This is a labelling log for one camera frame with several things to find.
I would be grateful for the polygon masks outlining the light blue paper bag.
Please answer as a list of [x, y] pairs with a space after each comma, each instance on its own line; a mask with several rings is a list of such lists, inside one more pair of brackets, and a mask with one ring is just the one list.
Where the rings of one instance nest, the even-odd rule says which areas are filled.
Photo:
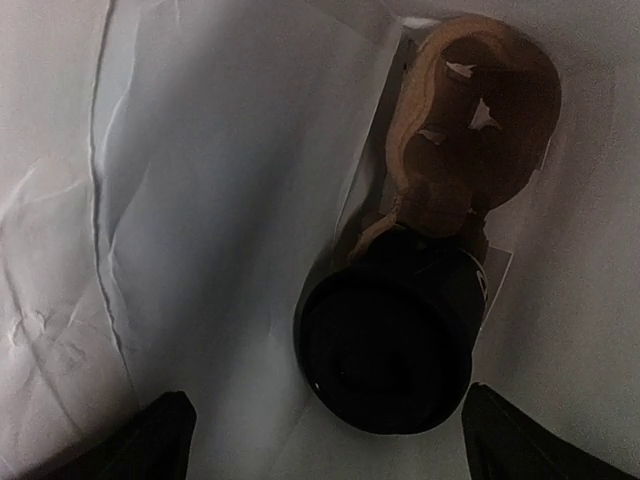
[[465, 479], [459, 417], [359, 432], [294, 355], [304, 285], [382, 173], [407, 36], [464, 13], [534, 39], [560, 121], [495, 211], [474, 377], [639, 472], [635, 1], [5, 1], [1, 475], [35, 476], [167, 390], [192, 479]]

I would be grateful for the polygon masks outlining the black and white paper cup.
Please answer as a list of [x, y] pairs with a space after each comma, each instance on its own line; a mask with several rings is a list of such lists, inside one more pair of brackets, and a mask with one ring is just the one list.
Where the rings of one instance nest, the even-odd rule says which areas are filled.
[[428, 238], [393, 227], [352, 263], [398, 282], [442, 317], [443, 328], [472, 351], [482, 326], [488, 280], [481, 263], [456, 237]]

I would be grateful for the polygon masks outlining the brown cardboard cup carrier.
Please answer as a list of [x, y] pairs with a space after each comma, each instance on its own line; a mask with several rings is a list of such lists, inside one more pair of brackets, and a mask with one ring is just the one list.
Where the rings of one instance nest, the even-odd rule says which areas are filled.
[[511, 26], [480, 15], [439, 25], [416, 50], [388, 129], [393, 203], [348, 259], [403, 227], [485, 261], [486, 218], [529, 183], [561, 100], [551, 59]]

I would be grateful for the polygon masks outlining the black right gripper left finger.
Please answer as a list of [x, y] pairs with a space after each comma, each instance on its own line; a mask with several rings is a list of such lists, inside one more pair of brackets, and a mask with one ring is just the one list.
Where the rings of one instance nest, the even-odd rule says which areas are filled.
[[196, 420], [185, 392], [166, 392], [102, 443], [45, 477], [184, 479]]

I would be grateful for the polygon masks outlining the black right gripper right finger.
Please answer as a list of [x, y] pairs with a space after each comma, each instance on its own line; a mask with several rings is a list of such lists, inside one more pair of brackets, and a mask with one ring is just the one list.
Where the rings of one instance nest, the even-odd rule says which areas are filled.
[[487, 385], [471, 385], [462, 424], [473, 480], [632, 477], [552, 434]]

